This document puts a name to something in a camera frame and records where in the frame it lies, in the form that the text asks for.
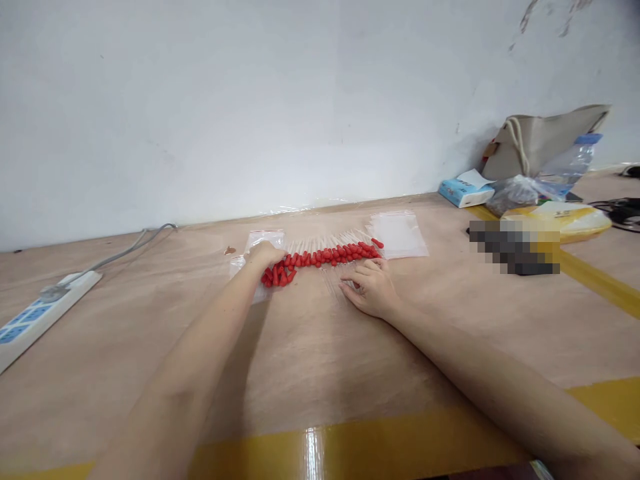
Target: yellow plastic bag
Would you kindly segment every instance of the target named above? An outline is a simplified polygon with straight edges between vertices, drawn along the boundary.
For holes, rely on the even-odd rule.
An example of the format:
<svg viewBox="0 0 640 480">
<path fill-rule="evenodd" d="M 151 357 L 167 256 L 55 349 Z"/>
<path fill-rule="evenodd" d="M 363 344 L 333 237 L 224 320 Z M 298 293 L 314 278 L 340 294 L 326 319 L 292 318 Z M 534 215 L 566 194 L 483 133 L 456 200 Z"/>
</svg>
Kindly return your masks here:
<svg viewBox="0 0 640 480">
<path fill-rule="evenodd" d="M 582 203 L 556 201 L 509 210 L 501 219 L 521 222 L 521 231 L 559 232 L 560 243 L 589 240 L 611 226 L 611 220 L 601 210 Z"/>
</svg>

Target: hand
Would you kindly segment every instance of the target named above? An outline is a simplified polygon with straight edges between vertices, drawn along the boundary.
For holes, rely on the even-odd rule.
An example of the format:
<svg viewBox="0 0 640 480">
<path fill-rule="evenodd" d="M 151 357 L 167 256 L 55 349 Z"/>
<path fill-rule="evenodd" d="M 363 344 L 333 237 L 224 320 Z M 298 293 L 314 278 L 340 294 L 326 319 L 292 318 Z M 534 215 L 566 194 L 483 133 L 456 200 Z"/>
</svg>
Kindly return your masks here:
<svg viewBox="0 0 640 480">
<path fill-rule="evenodd" d="M 286 254 L 284 250 L 277 249 L 271 242 L 264 240 L 245 254 L 245 260 L 247 264 L 255 263 L 261 268 L 267 268 L 272 263 L 278 263 Z"/>
<path fill-rule="evenodd" d="M 400 308 L 401 300 L 389 276 L 389 264 L 384 259 L 366 260 L 353 273 L 343 275 L 341 280 L 360 284 L 362 294 L 345 283 L 340 284 L 340 289 L 352 304 L 372 317 L 388 319 Z"/>
</svg>

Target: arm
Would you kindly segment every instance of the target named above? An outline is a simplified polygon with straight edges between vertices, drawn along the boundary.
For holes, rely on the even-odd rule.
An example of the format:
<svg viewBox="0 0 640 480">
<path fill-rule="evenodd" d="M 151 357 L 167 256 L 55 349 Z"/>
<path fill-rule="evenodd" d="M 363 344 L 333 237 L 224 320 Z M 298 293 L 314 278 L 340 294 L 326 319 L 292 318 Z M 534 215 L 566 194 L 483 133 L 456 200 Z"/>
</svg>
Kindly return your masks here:
<svg viewBox="0 0 640 480">
<path fill-rule="evenodd" d="M 367 260 L 342 280 L 345 296 L 420 349 L 475 406 L 558 479 L 638 479 L 640 451 L 609 424 L 538 373 L 396 294 L 387 262 Z"/>
<path fill-rule="evenodd" d="M 285 252 L 251 249 L 230 280 L 169 352 L 89 478 L 184 478 L 215 388 L 240 335 L 260 276 Z"/>
</svg>

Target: plastic bag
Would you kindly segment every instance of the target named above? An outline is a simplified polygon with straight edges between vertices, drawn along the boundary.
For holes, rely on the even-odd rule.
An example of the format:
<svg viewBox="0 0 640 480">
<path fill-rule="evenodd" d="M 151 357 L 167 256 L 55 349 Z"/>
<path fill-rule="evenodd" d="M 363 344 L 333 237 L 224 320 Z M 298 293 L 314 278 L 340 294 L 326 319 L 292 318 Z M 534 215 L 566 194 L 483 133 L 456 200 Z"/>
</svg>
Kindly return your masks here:
<svg viewBox="0 0 640 480">
<path fill-rule="evenodd" d="M 247 245 L 245 247 L 245 254 L 251 250 L 252 247 L 262 241 L 269 241 L 271 244 L 278 248 L 284 249 L 285 247 L 285 232 L 284 230 L 254 230 L 249 232 L 249 238 L 247 239 Z M 233 278 L 236 273 L 245 266 L 246 260 L 244 255 L 242 257 L 234 257 L 229 262 L 229 278 Z M 265 288 L 262 283 L 259 283 L 255 289 L 252 304 L 260 303 L 269 298 L 269 290 Z"/>
<path fill-rule="evenodd" d="M 548 201 L 510 210 L 502 220 L 520 222 L 522 231 L 560 232 L 560 243 L 592 239 L 611 226 L 604 212 L 582 203 Z"/>
<path fill-rule="evenodd" d="M 245 253 L 249 253 L 252 247 L 262 241 L 271 242 L 271 244 L 280 249 L 285 248 L 285 231 L 284 230 L 252 230 L 249 232 Z"/>
<path fill-rule="evenodd" d="M 551 200 L 561 200 L 546 191 L 536 180 L 523 175 L 498 180 L 492 184 L 492 187 L 495 194 L 486 205 L 496 217 L 502 217 L 508 210 L 536 205 L 540 194 Z"/>
<path fill-rule="evenodd" d="M 373 214 L 370 233 L 385 244 L 381 254 L 387 260 L 429 256 L 418 220 L 410 210 Z"/>
</svg>

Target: electrical outlet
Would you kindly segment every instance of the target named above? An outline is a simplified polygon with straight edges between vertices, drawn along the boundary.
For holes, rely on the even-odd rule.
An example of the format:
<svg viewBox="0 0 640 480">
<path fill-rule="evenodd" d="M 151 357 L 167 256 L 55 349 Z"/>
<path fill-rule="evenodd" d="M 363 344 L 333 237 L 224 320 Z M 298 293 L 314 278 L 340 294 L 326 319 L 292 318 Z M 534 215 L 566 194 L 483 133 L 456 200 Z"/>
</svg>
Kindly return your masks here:
<svg viewBox="0 0 640 480">
<path fill-rule="evenodd" d="M 60 283 L 75 275 L 67 275 Z M 36 300 L 4 325 L 0 329 L 0 375 L 98 283 L 100 278 L 100 273 L 87 272 L 69 284 L 69 291 L 62 298 L 51 303 Z"/>
</svg>

